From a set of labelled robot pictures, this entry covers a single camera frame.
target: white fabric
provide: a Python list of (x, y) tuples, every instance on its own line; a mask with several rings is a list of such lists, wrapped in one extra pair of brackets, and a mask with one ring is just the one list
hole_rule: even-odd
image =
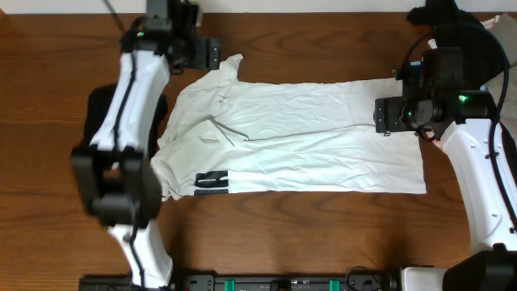
[(194, 185), (209, 171), (228, 171), (230, 193), (426, 192), (418, 138), (375, 132), (374, 101), (400, 95), (400, 82), (240, 82), (241, 59), (179, 95), (152, 160), (164, 196), (212, 190)]

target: brown wooden surface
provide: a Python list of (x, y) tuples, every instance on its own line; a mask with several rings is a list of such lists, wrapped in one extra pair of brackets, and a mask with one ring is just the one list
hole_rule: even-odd
[[(241, 80), (272, 83), (391, 77), (418, 36), (405, 14), (205, 15), (201, 32), (222, 39), (223, 58), (244, 55)], [(82, 274), (128, 271), (83, 213), (69, 165), (88, 95), (117, 79), (118, 39), (109, 15), (0, 20), (0, 290), (74, 290)], [(172, 78), (171, 108), (203, 74)], [(449, 267), (469, 256), (467, 217), (447, 157), (429, 144), (422, 157), (428, 195), (183, 198), (162, 207), (163, 240), (181, 268), (221, 274)]]

